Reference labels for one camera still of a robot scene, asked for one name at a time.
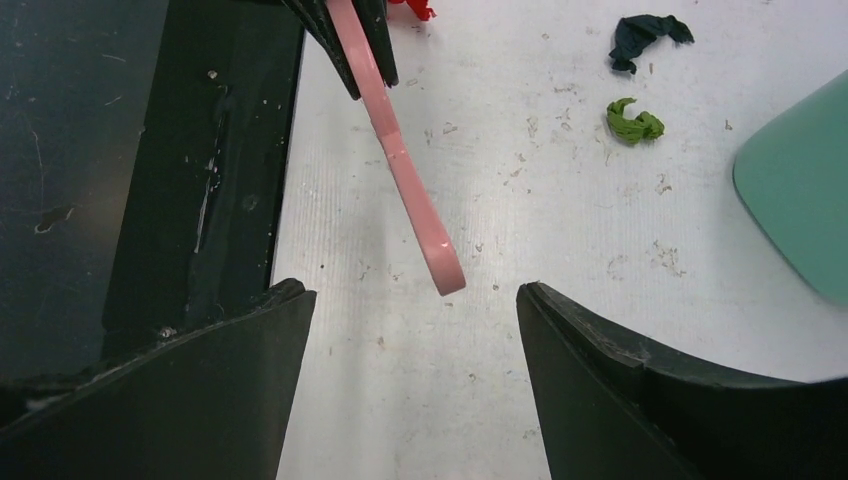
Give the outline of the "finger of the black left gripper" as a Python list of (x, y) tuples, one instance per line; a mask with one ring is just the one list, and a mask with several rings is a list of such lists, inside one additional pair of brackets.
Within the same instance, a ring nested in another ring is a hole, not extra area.
[(282, 0), (304, 29), (324, 49), (353, 100), (361, 98), (350, 64), (333, 24), (326, 0)]
[(352, 3), (385, 85), (395, 87), (399, 77), (387, 22), (387, 1), (353, 0)]

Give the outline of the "pink hand brush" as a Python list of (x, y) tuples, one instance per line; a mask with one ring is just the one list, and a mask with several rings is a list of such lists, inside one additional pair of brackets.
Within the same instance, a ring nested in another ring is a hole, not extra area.
[(410, 158), (355, 7), (345, 0), (327, 7), (435, 287), (455, 293), (466, 286), (459, 258)]

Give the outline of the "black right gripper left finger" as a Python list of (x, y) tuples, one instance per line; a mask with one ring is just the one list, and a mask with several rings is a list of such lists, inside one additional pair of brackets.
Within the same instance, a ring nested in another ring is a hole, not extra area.
[(3, 382), (2, 477), (275, 478), (315, 304), (291, 278), (239, 317)]

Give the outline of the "green plastic bin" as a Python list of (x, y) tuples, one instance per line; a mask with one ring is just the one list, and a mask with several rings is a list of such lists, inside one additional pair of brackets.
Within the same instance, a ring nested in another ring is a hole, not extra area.
[(738, 150), (734, 188), (786, 262), (826, 301), (847, 303), (847, 75), (769, 121)]

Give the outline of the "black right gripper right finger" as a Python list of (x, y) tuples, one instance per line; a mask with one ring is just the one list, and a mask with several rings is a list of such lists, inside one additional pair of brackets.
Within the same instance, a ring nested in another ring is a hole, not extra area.
[(843, 479), (847, 382), (721, 366), (541, 282), (517, 318), (555, 479)]

